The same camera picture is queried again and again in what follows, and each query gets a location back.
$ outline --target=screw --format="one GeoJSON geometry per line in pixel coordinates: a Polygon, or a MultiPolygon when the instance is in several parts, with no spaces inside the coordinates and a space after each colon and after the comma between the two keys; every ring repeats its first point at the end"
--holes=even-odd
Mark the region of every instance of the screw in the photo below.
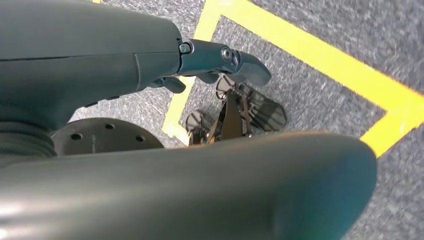
{"type": "Polygon", "coordinates": [[[192,48],[190,47],[190,44],[183,43],[179,46],[179,52],[182,54],[188,54],[192,51],[192,48]]]}
{"type": "Polygon", "coordinates": [[[231,60],[231,51],[228,47],[223,47],[221,49],[221,57],[224,61],[228,62],[231,60]]]}

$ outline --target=bolt hole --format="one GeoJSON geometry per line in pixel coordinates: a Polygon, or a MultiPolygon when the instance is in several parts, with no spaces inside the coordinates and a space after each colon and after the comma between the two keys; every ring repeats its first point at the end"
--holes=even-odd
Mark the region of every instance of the bolt hole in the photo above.
{"type": "Polygon", "coordinates": [[[83,138],[83,135],[79,134],[79,133],[74,133],[70,136],[70,138],[72,140],[81,140],[83,138]]]}
{"type": "Polygon", "coordinates": [[[135,140],[137,140],[138,142],[144,142],[145,138],[143,136],[136,136],[135,140]]]}
{"type": "Polygon", "coordinates": [[[115,126],[113,124],[110,124],[110,123],[104,125],[104,127],[107,128],[107,129],[114,129],[115,128],[115,126]]]}

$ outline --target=circular metal plate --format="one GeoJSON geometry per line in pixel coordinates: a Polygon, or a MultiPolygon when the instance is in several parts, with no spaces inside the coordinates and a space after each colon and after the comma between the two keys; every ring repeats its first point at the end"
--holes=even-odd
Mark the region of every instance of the circular metal plate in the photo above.
{"type": "Polygon", "coordinates": [[[235,88],[236,83],[227,76],[223,75],[216,84],[215,95],[219,100],[224,100],[227,96],[228,90],[234,90],[235,88]]]}
{"type": "Polygon", "coordinates": [[[113,118],[88,118],[68,123],[51,139],[59,156],[163,148],[146,129],[113,118]]]}
{"type": "Polygon", "coordinates": [[[185,120],[185,130],[191,132],[194,129],[200,128],[203,126],[203,114],[199,111],[194,111],[188,115],[185,120]]]}

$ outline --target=yellow floor marking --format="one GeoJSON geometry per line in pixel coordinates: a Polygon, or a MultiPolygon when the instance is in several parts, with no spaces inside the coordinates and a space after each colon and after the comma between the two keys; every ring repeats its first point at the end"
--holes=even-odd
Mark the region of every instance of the yellow floor marking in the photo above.
{"type": "MultiPolygon", "coordinates": [[[[210,41],[220,20],[220,5],[216,1],[207,1],[204,4],[203,12],[194,32],[194,38],[203,41],[210,41]]],[[[183,93],[174,94],[169,104],[168,112],[163,122],[162,131],[170,137],[176,137],[185,145],[189,144],[189,137],[186,130],[179,124],[186,102],[189,99],[190,91],[195,83],[195,77],[180,77],[185,84],[183,93]]]]}
{"type": "Polygon", "coordinates": [[[388,111],[362,137],[378,156],[424,122],[421,94],[253,3],[222,2],[225,17],[388,111]]]}
{"type": "Polygon", "coordinates": [[[407,102],[424,104],[419,93],[253,3],[246,0],[226,2],[228,4],[221,8],[222,15],[382,109],[399,109],[407,102]]]}
{"type": "Polygon", "coordinates": [[[412,129],[421,125],[423,113],[424,111],[421,111],[420,119],[408,116],[410,111],[405,114],[388,112],[361,137],[361,140],[371,146],[375,155],[380,157],[412,129]]]}

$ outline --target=reflective metal part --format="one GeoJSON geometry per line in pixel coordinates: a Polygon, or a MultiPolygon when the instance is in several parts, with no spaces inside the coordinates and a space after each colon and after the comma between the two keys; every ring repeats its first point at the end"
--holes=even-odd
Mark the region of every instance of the reflective metal part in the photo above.
{"type": "Polygon", "coordinates": [[[183,43],[179,46],[179,52],[182,54],[189,54],[192,51],[192,48],[190,47],[190,44],[183,43]]]}
{"type": "Polygon", "coordinates": [[[233,55],[233,54],[231,53],[231,50],[230,50],[228,47],[223,47],[223,48],[221,49],[221,57],[222,57],[222,59],[223,59],[225,62],[230,61],[230,60],[231,60],[232,55],[233,55]]]}

